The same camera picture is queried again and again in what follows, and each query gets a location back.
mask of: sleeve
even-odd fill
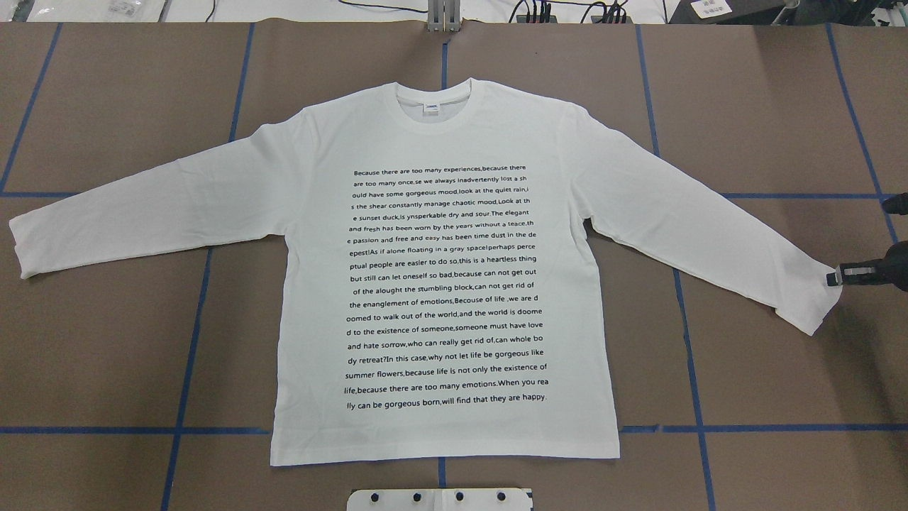
[[[600,234],[774,307],[808,335],[838,301],[832,268],[583,108],[572,105],[559,139],[575,208]]]
[[[13,218],[22,278],[284,234],[305,195],[310,123],[304,110],[249,138]]]

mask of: metal bracket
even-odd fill
[[[356,490],[347,511],[532,511],[528,488]]]
[[[429,0],[430,32],[460,30],[460,0]]]

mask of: brown table surface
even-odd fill
[[[0,25],[0,214],[306,105],[469,76],[584,105],[834,266],[908,218],[901,28]],[[591,234],[620,460],[271,468],[278,237],[18,278],[0,229],[0,508],[336,509],[520,486],[537,510],[908,509],[908,295],[850,287],[813,337]]]

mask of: robotic arm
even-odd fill
[[[908,215],[908,193],[883,201],[883,211],[890,215]],[[893,284],[908,292],[908,241],[892,245],[882,259],[861,263],[841,263],[826,276],[829,286],[879,286]]]

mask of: neckline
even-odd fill
[[[444,133],[466,124],[479,109],[482,94],[481,82],[475,78],[468,78],[457,85],[439,91],[420,91],[393,82],[383,87],[382,99],[390,116],[401,127],[416,133],[435,134]],[[463,108],[450,119],[440,123],[421,123],[413,119],[403,111],[399,102],[399,99],[403,99],[417,103],[449,103],[463,98],[467,98],[467,103]]]

